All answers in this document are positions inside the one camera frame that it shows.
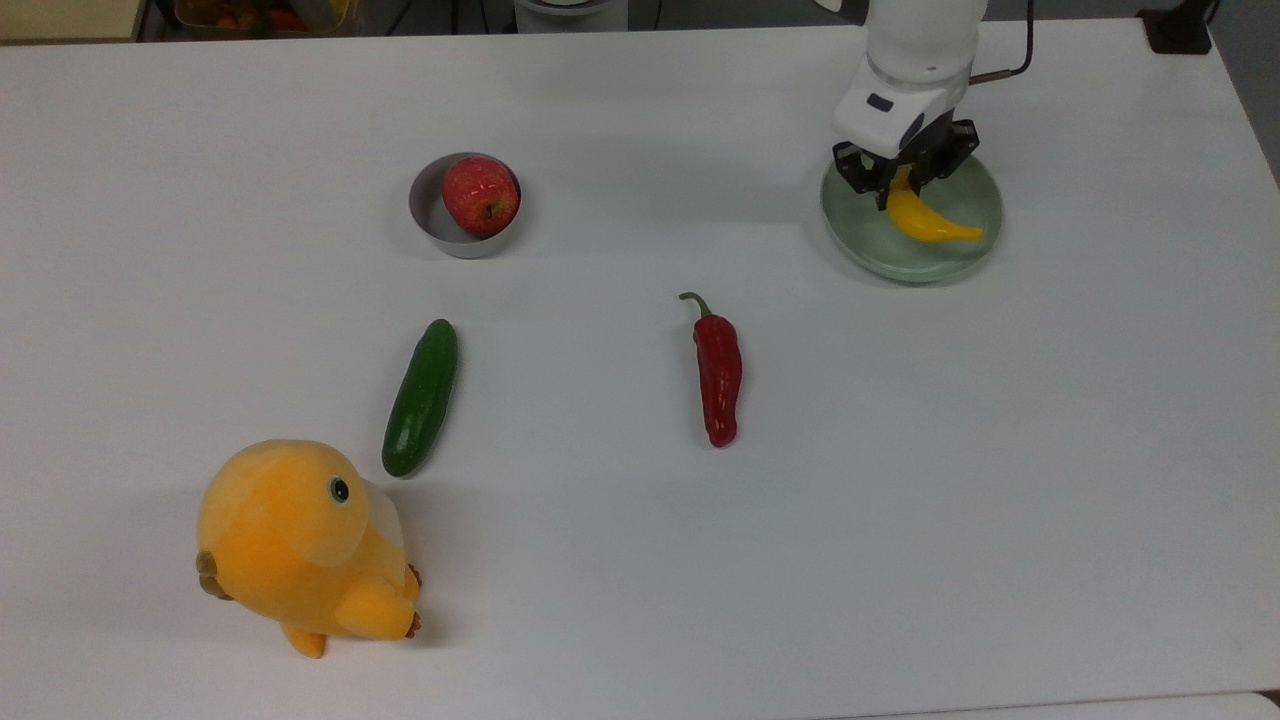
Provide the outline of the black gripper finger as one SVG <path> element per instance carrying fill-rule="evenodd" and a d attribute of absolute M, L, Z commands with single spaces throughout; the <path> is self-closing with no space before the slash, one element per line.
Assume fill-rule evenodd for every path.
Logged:
<path fill-rule="evenodd" d="M 937 120 L 918 135 L 916 140 L 919 147 L 911 158 L 914 190 L 947 179 L 979 145 L 973 120 Z"/>
<path fill-rule="evenodd" d="M 854 193 L 876 197 L 879 211 L 887 210 L 890 186 L 893 181 L 893 160 L 886 159 L 855 143 L 836 143 L 833 161 L 838 176 Z"/>

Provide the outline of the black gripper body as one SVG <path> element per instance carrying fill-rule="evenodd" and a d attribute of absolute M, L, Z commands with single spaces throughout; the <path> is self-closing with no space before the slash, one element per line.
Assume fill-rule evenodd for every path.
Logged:
<path fill-rule="evenodd" d="M 933 181 L 933 155 L 936 140 L 932 136 L 918 135 L 892 160 L 886 160 L 881 179 L 891 181 L 900 169 L 908 169 L 908 177 L 914 181 Z"/>

